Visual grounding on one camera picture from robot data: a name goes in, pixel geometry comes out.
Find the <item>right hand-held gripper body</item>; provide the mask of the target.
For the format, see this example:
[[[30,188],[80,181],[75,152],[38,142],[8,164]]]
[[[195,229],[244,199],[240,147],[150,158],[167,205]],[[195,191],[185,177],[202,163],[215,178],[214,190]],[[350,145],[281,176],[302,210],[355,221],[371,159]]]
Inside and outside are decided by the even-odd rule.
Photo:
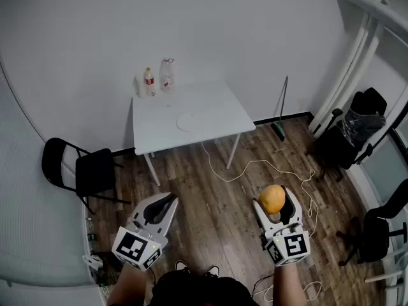
[[[265,251],[275,266],[297,263],[310,254],[309,232],[300,222],[288,224],[272,234]]]

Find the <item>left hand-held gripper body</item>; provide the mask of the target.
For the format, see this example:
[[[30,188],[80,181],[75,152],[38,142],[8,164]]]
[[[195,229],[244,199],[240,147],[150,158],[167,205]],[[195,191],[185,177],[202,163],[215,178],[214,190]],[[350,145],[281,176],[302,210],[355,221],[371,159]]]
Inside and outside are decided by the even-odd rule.
[[[168,243],[168,216],[151,223],[142,214],[136,215],[130,216],[126,225],[119,228],[112,252],[122,262],[148,270],[163,255]]]

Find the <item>orange fruit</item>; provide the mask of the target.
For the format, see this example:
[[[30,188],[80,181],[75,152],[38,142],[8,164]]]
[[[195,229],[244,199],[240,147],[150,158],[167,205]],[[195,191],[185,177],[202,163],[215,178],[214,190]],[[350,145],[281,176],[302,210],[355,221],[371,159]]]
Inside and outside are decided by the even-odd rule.
[[[286,193],[280,185],[270,185],[264,188],[259,196],[259,202],[268,214],[281,211],[286,202]]]

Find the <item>white plate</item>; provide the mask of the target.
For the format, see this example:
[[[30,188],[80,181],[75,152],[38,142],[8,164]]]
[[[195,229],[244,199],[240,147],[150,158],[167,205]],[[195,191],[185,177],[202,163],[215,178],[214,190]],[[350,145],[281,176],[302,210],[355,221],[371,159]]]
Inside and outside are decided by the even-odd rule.
[[[185,113],[176,120],[177,127],[184,132],[192,132],[196,127],[195,117],[191,113]]]

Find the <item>person's left forearm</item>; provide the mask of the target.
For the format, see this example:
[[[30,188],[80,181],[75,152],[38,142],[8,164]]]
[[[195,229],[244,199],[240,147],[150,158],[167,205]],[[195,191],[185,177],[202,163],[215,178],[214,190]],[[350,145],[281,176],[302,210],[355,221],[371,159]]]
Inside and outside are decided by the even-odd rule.
[[[106,306],[143,306],[146,284],[147,274],[126,263],[108,297]]]

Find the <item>dark camouflage bag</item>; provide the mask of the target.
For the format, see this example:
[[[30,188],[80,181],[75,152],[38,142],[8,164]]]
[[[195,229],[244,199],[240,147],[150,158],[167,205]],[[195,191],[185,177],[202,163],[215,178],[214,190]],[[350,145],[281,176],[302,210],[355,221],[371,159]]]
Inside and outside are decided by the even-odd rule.
[[[122,271],[123,263],[112,252],[95,253],[102,262],[103,267],[96,274],[96,283],[102,286],[114,285]]]

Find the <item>white power strip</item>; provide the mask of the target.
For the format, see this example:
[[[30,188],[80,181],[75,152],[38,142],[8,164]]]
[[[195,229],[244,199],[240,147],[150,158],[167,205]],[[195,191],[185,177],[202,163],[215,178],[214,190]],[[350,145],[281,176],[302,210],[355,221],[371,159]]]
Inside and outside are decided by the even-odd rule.
[[[103,261],[97,255],[83,255],[82,259],[86,265],[93,268],[95,271],[98,271],[100,268],[103,268]]]

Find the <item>clear bottle on floor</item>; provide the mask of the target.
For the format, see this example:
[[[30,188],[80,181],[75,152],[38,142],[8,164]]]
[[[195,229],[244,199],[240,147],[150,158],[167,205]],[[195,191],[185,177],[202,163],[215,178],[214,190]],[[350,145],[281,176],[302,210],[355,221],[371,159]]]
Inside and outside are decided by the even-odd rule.
[[[90,217],[87,217],[85,219],[85,222],[87,230],[87,241],[89,243],[89,252],[90,254],[94,254],[96,248],[96,234],[94,230],[94,225]]]

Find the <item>black office chair with bag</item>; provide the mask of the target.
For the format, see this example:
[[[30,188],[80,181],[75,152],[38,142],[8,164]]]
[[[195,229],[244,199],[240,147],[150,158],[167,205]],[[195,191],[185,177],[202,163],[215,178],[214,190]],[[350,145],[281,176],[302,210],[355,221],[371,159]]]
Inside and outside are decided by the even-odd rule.
[[[354,95],[349,109],[351,108],[356,113],[363,115],[378,112],[384,116],[386,107],[386,100],[374,88],[370,87],[366,91],[358,91]],[[323,180],[328,168],[334,169],[337,173],[337,181],[341,181],[343,179],[341,169],[349,169],[357,161],[370,156],[374,149],[368,141],[361,150],[354,148],[340,131],[340,123],[346,113],[336,108],[331,114],[332,118],[328,127],[316,140],[314,148],[305,152],[306,156],[312,154],[321,161],[321,175],[316,179],[318,182]]]

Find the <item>person's black clothing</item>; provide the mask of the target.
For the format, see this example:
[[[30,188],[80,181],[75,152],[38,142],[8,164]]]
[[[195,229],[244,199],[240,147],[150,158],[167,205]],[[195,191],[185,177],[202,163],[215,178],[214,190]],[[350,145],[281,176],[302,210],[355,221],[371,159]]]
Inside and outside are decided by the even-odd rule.
[[[149,306],[259,305],[249,290],[234,278],[174,270],[164,274],[153,287]]]

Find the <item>broom with green head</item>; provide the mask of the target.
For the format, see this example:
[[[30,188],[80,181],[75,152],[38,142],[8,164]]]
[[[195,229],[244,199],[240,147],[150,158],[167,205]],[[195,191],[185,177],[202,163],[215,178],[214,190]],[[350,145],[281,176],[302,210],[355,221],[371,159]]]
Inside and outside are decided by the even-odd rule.
[[[279,117],[278,120],[273,122],[271,127],[272,129],[275,131],[275,134],[279,137],[279,139],[283,142],[285,140],[285,132],[282,128],[281,125],[281,120],[282,120],[282,113],[283,113],[283,109],[284,109],[284,103],[285,103],[285,99],[286,99],[286,92],[287,92],[287,87],[288,87],[288,80],[289,80],[289,76],[287,75],[281,90],[281,94],[279,97],[279,101],[278,101],[278,105],[277,107],[279,107]]]

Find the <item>white table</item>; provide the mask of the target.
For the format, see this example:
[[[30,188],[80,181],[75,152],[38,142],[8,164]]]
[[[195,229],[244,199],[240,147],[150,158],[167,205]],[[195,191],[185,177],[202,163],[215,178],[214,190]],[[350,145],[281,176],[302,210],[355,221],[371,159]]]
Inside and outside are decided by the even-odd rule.
[[[176,120],[185,113],[195,117],[192,132],[181,131]],[[153,97],[132,97],[133,142],[135,153],[143,156],[154,181],[158,176],[150,155],[226,136],[240,138],[255,130],[255,125],[237,97],[221,81],[188,83],[174,92],[159,92]]]

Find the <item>grey plastic bag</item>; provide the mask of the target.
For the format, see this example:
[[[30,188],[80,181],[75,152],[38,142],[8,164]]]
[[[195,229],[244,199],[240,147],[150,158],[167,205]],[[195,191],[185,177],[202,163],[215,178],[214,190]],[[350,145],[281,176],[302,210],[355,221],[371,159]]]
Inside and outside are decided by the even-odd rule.
[[[354,148],[361,150],[368,139],[385,124],[385,117],[378,112],[363,115],[350,108],[341,120],[340,131]]]

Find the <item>small white bottle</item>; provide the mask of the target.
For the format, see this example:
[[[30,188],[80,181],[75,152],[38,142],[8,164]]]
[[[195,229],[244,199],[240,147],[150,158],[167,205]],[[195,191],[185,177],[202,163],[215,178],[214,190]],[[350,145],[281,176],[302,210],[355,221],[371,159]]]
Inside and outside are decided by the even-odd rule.
[[[140,80],[137,76],[135,76],[134,79],[133,79],[133,85],[134,85],[134,88],[135,88],[136,95],[139,98],[145,98],[146,97],[146,91],[145,91],[145,88],[143,86],[143,81]]]

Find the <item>yellow-capped bottle with red label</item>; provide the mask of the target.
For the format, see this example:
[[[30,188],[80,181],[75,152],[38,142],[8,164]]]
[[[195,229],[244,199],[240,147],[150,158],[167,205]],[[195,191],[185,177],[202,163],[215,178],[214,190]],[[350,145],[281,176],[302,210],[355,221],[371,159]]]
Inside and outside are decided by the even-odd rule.
[[[147,67],[143,74],[145,90],[148,96],[155,96],[155,80],[154,75],[149,67]]]

